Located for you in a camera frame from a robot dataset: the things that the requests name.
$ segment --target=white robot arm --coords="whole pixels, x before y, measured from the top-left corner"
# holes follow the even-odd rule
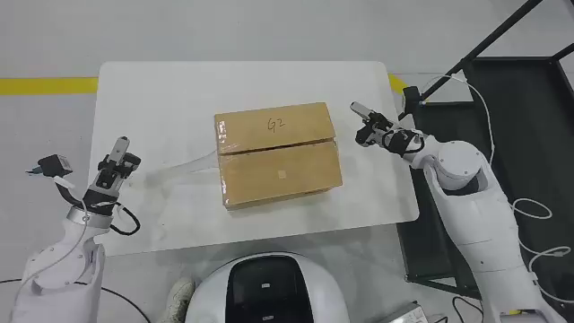
[[[126,137],[118,138],[80,199],[72,195],[73,187],[62,179],[72,172],[64,157],[48,156],[31,172],[54,178],[60,194],[72,207],[63,221],[64,238],[28,259],[11,312],[12,322],[96,322],[105,251],[93,238],[110,228],[126,235],[139,229],[137,220],[131,232],[122,232],[111,224],[119,189],[141,161],[126,151],[128,146]],[[76,281],[86,285],[74,284]]]
[[[431,135],[401,128],[358,102],[351,110],[365,124],[357,132],[358,144],[378,144],[424,171],[448,236],[473,272],[485,323],[566,322],[544,300],[535,275],[526,269],[512,208],[478,149],[462,141],[440,143]],[[472,194],[453,195],[471,181]],[[513,310],[532,313],[510,315]]]

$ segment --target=white robot body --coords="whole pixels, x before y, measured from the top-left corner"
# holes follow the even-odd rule
[[[335,279],[301,255],[271,252],[236,259],[203,281],[186,323],[349,323]]]

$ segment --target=cardboard box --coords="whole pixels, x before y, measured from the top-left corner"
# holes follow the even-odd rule
[[[343,185],[324,102],[217,114],[215,131],[227,209]]]

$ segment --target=black metal frame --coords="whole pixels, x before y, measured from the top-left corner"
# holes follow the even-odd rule
[[[536,6],[538,6],[543,0],[527,0],[518,10],[516,10],[510,17],[504,21],[497,29],[495,29],[489,36],[487,36],[480,44],[476,46],[473,50],[471,50],[465,57],[463,57],[455,66],[453,66],[450,70],[448,70],[445,75],[452,75],[456,74],[459,71],[463,70],[465,72],[466,77],[470,83],[480,83],[483,87],[486,87],[488,83],[485,83],[481,74],[476,72],[477,67],[483,67],[484,65],[504,65],[505,62],[509,63],[509,66],[513,65],[522,65],[526,63],[526,65],[548,65],[552,67],[551,74],[553,75],[552,79],[560,82],[560,85],[566,84],[566,88],[559,88],[558,90],[563,96],[566,96],[566,100],[572,100],[574,102],[574,95],[572,95],[572,89],[569,87],[568,79],[564,74],[559,60],[574,52],[574,43],[568,45],[566,48],[562,49],[555,55],[551,57],[478,57],[487,47],[489,47],[492,43],[494,43],[497,39],[499,39],[505,32],[507,32],[510,28],[512,28],[517,22],[523,19],[530,11],[532,11]],[[422,99],[425,100],[429,96],[431,96],[437,89],[439,89],[444,83],[449,80],[448,77],[441,77],[437,82],[435,82],[426,92],[422,94]],[[473,94],[474,101],[478,101],[476,95]],[[437,105],[428,103],[425,105],[425,113],[413,113],[415,125],[417,128],[425,131],[424,127],[429,127],[430,122],[434,119],[439,119],[440,115],[445,115],[441,113],[443,109],[452,109],[457,108],[462,115],[468,115],[466,117],[459,119],[458,122],[464,122],[464,125],[470,126],[470,128],[463,128],[457,127],[455,131],[459,136],[465,136],[466,139],[470,142],[473,142],[479,149],[483,152],[489,151],[488,138],[484,140],[484,132],[482,132],[484,124],[484,120],[481,117],[483,113],[483,109],[478,109],[479,115],[478,117],[475,115],[477,108],[472,102],[452,102],[452,103],[440,103]],[[433,117],[433,110],[436,110],[436,114],[438,116]],[[399,116],[399,118],[403,118],[407,113],[403,113]],[[500,137],[501,140],[508,139],[507,137],[501,137],[504,135],[498,135],[496,130],[494,130],[495,134],[495,141],[497,138]],[[452,135],[453,132],[443,133],[443,140],[440,140],[440,134],[435,135],[440,141],[450,140],[452,138],[448,137],[448,135]],[[499,181],[503,188],[505,188],[505,192],[507,195],[510,192],[510,196],[512,195],[513,186],[512,182],[505,177],[504,170],[507,168],[505,166],[506,162],[502,162],[502,159],[499,159],[498,164],[498,171],[497,177],[500,174]],[[474,279],[472,277],[472,272],[468,268],[467,264],[465,263],[462,255],[457,251],[454,244],[448,238],[444,227],[442,226],[442,222],[439,218],[438,212],[434,205],[424,205],[423,202],[431,201],[430,191],[426,187],[426,180],[424,177],[416,172],[412,171],[413,183],[415,186],[415,193],[417,196],[417,201],[419,202],[419,207],[421,210],[421,218],[413,223],[400,223],[397,225],[399,231],[399,238],[401,239],[401,245],[403,248],[403,255],[404,255],[404,262],[405,268],[407,271],[407,275],[405,277],[407,282],[422,284],[425,286],[429,286],[432,288],[440,289],[447,292],[452,292],[455,294],[464,295],[467,297],[480,299],[480,293],[475,285]],[[420,240],[422,236],[426,235],[434,235],[434,239],[430,239],[429,242],[438,242],[433,247],[425,248],[421,247]],[[435,267],[444,267],[440,269],[434,270],[427,270],[424,266],[424,255],[425,253],[420,253],[420,250],[439,250],[442,252],[442,259],[438,259],[433,261],[430,264],[433,264]],[[418,258],[419,261],[410,262],[410,258],[413,256],[420,255]],[[448,285],[448,284],[441,284],[434,282],[435,280],[442,279],[442,278],[455,278],[456,286]]]

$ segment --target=table top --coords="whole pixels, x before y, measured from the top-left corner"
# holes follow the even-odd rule
[[[127,136],[128,151],[142,163],[124,183],[119,201],[142,229],[130,237],[111,232],[96,241],[114,256],[415,220],[419,211],[408,165],[378,147],[354,142],[362,125],[349,109],[354,100],[396,120],[387,69],[376,62],[105,64],[90,181],[116,139]],[[214,114],[318,101],[326,102],[335,127],[344,184],[227,211],[216,159],[209,155],[216,148]],[[116,218],[114,224],[130,229],[128,219]]]

